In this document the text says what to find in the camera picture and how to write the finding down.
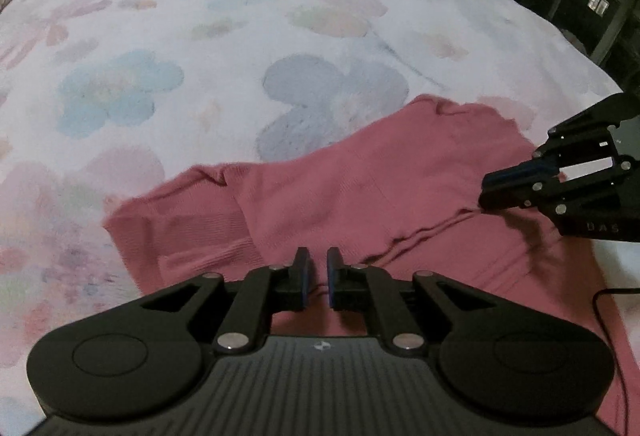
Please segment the pink ribbed turtleneck top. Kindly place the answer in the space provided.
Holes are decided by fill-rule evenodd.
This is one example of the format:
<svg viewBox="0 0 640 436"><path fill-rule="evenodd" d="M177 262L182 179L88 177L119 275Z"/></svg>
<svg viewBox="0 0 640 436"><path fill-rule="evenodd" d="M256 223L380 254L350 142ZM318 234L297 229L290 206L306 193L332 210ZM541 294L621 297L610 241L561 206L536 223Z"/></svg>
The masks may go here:
<svg viewBox="0 0 640 436"><path fill-rule="evenodd" d="M484 213L485 174L524 160L518 126L482 104L420 96L309 156L198 165L107 217L138 288L156 292L215 271L229 280L285 264L308 248L318 271L308 308L281 334L353 334L361 321L329 308L326 252L397 279L420 269L609 333L623 373L599 410L619 433L639 430L639 368L591 243L563 237L531 210Z"/></svg>

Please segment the floral fleece bed blanket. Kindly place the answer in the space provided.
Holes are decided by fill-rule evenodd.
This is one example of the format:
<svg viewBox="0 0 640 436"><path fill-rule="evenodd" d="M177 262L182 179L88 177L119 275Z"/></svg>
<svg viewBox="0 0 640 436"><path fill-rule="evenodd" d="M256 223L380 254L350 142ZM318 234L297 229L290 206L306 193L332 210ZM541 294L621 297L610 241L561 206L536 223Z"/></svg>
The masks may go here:
<svg viewBox="0 0 640 436"><path fill-rule="evenodd" d="M198 165L293 161L420 96L533 149L617 92L514 0L12 0L1 15L1 430L42 421L44 334L134 300L105 221ZM604 286L639 250L590 242Z"/></svg>

